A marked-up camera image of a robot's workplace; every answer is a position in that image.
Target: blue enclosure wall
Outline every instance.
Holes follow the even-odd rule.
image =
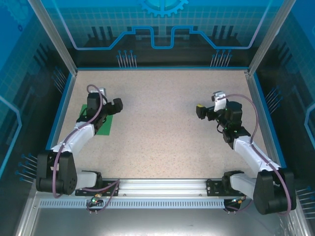
[[[0,21],[0,234],[14,235],[32,180],[20,174],[36,174],[21,155],[45,148],[69,71],[27,1],[0,1]]]
[[[297,0],[257,77],[297,187],[315,188],[315,2]]]
[[[282,1],[43,3],[78,67],[119,68],[248,66]]]

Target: work surface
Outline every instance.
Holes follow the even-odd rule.
[[[232,170],[256,177],[216,130],[215,121],[200,120],[198,103],[213,106],[213,92],[250,97],[243,71],[80,71],[60,138],[73,130],[86,86],[106,88],[110,101],[121,98],[109,136],[96,135],[75,157],[77,169],[102,172],[105,178],[215,178]],[[243,126],[252,133],[255,113],[242,98]],[[266,152],[260,130],[255,142]]]

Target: green square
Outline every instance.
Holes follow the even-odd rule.
[[[83,104],[80,114],[83,112],[84,109],[86,109],[87,104]],[[102,127],[99,129],[99,131],[96,133],[96,135],[109,135],[110,133],[110,127],[112,126],[113,116],[107,116],[106,122],[102,125]]]

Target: blue printed graphic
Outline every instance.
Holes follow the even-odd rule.
[[[142,5],[142,10],[147,10],[149,14],[153,13],[154,16],[165,15],[171,16],[171,14],[177,14],[178,10],[184,9],[184,4],[187,4],[187,0],[139,0]]]
[[[18,24],[28,18],[29,9],[27,4],[27,0],[0,0],[0,6],[4,6]]]

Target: robotic arm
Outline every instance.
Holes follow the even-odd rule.
[[[252,179],[241,171],[224,173],[222,183],[226,191],[234,189],[247,195],[253,199],[261,214],[286,211],[287,198],[284,187],[275,171],[270,167],[272,165],[285,181],[291,199],[291,209],[295,209],[296,196],[293,173],[288,169],[282,169],[268,158],[254,142],[251,143],[250,133],[242,126],[242,104],[228,101],[222,91],[214,93],[212,101],[215,105],[210,108],[197,105],[198,117],[200,119],[207,117],[209,121],[216,120],[218,127],[223,128],[224,141],[240,154],[253,172],[257,174],[257,178]]]
[[[77,131],[71,135],[66,142],[63,140],[51,150],[44,151],[37,156],[36,188],[38,191],[52,192],[54,162],[58,151],[64,143],[64,148],[62,149],[57,166],[56,192],[70,195],[75,189],[86,187],[100,188],[102,186],[100,173],[77,171],[75,168],[75,157],[79,154],[85,143],[91,139],[106,122],[106,117],[119,113],[123,109],[123,103],[120,98],[114,99],[114,104],[112,104],[107,101],[105,89],[100,88],[99,90],[103,100],[100,100],[98,91],[90,91],[87,99],[87,108],[81,113],[74,126],[74,130]],[[98,116],[90,124],[79,128],[97,114],[101,102],[102,108]]]

